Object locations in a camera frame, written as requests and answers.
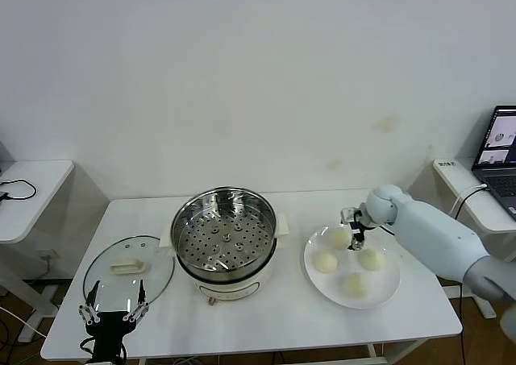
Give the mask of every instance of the white side table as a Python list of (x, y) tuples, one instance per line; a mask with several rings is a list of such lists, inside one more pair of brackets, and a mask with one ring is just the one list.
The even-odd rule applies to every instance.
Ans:
[[(434, 161), (434, 169), (446, 183), (451, 192), (458, 197), (465, 189), (479, 185), (480, 181), (471, 172), (474, 159), (437, 159)], [(498, 204), (489, 192), (479, 192), (471, 196), (465, 203), (473, 221), (486, 234), (508, 234), (516, 232), (516, 222)], [(506, 256), (506, 261), (516, 257), (516, 251)], [(460, 286), (444, 287), (449, 299), (460, 296)], [(464, 286), (463, 297), (472, 297), (484, 318), (495, 318), (497, 315), (491, 304), (473, 295), (469, 288)]]
[[(382, 230), (383, 242), (397, 256), (402, 280), (393, 298), (375, 309), (337, 305), (306, 278), (301, 265), (307, 239), (322, 226), (338, 224), (339, 211), (359, 205), (365, 189), (326, 192), (269, 193), (264, 196), (284, 214), (289, 234), (273, 257), (273, 275), (256, 294), (208, 305), (208, 298), (176, 265), (173, 278), (136, 330), (124, 338), (129, 358), (220, 355), (257, 351), (301, 350), (368, 345), (370, 358), (354, 363), (395, 363), (428, 338), (462, 330), (452, 305), (435, 275)], [(84, 304), (84, 276), (96, 256), (123, 238), (160, 237), (187, 197), (112, 201), (95, 232), (77, 274), (56, 316), (41, 355), (48, 360), (84, 360), (79, 348), (87, 337), (78, 313)], [(395, 342), (384, 357), (375, 357), (373, 343)]]
[[(0, 203), (0, 244), (17, 243), (23, 240), (38, 220), (50, 200), (73, 169), (72, 161), (23, 161), (0, 163), (1, 181), (24, 179), (37, 188), (37, 194), (26, 201), (2, 201)], [(31, 192), (25, 184), (2, 185), (2, 191), (13, 196)], [(43, 294), (25, 284), (4, 263), (0, 262), (0, 285), (35, 309), (27, 323), (38, 326), (43, 318), (54, 317), (57, 307), (50, 302), (57, 286), (47, 286)], [(23, 328), (20, 342), (30, 342), (34, 332)]]

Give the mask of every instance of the white plate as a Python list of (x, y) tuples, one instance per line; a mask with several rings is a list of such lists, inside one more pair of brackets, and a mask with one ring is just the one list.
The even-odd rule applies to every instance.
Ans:
[[(364, 248), (380, 250), (385, 254), (385, 268), (379, 272), (369, 271), (358, 261), (358, 252), (336, 250), (329, 239), (334, 228), (325, 226), (318, 230), (305, 245), (305, 268), (315, 287), (328, 299), (342, 306), (353, 309), (371, 309), (388, 301), (400, 285), (400, 267), (396, 256), (383, 247), (381, 238), (388, 238), (387, 234), (368, 232)], [(331, 251), (339, 260), (337, 271), (323, 274), (317, 271), (312, 264), (312, 256), (318, 251)], [(364, 297), (348, 296), (343, 290), (344, 277), (352, 272), (362, 272), (370, 283), (371, 291)]]

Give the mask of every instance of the wall stain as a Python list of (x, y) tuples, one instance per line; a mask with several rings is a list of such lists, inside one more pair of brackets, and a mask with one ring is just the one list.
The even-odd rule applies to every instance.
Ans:
[(397, 114), (387, 115), (381, 119), (378, 119), (371, 125), (371, 128), (380, 133), (392, 133), (399, 122)]
[(330, 172), (336, 172), (337, 170), (339, 170), (341, 164), (342, 160), (334, 158), (333, 160), (328, 161), (328, 163), (326, 164), (326, 169)]

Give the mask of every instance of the white wall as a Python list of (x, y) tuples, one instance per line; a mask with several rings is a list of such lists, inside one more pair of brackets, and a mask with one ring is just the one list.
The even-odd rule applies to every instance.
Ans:
[(514, 0), (0, 0), (0, 143), (108, 198), (410, 187), (516, 101)]

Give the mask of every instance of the floor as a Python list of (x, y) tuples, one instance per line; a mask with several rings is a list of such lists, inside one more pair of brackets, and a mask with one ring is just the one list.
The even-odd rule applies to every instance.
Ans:
[[(54, 303), (60, 304), (66, 294), (68, 286), (62, 285), (54, 297)], [(453, 307), (458, 310), (458, 300), (452, 301)], [(31, 312), (30, 307), (25, 305), (17, 297), (8, 294), (0, 297), (0, 305), (16, 313), (20, 317), (27, 318)], [(498, 315), (505, 309), (504, 305), (493, 305)], [(509, 341), (502, 333), (498, 320), (485, 320), (472, 299), (464, 299), (464, 343), (466, 351), (466, 362), (468, 365), (506, 365), (516, 364), (516, 346)], [(0, 311), (0, 319), (4, 321), (10, 331), (9, 343), (12, 343), (16, 334), (21, 329), (21, 323), (10, 315)], [(40, 330), (48, 332), (52, 320), (43, 321)], [(43, 340), (38, 340), (26, 346), (4, 346), (7, 340), (6, 329), (0, 324), (0, 365), (40, 365), (49, 364), (39, 355)], [(381, 353), (381, 345), (376, 345), (378, 353)], [(259, 353), (248, 355), (221, 355), (199, 357), (204, 365), (270, 365), (274, 363), (305, 363), (314, 361), (328, 361), (337, 359), (355, 359), (367, 355), (365, 346), (337, 347), (331, 349), (317, 350), (292, 350), (282, 353)], [(59, 362), (56, 364), (67, 365), (77, 364), (76, 362)], [(137, 365), (136, 360), (128, 361), (128, 365)], [(153, 364), (172, 364), (173, 359), (154, 359), (149, 361)], [(460, 352), (460, 337), (434, 339), (424, 343), (410, 355), (398, 362), (399, 365), (457, 365), (462, 363)]]

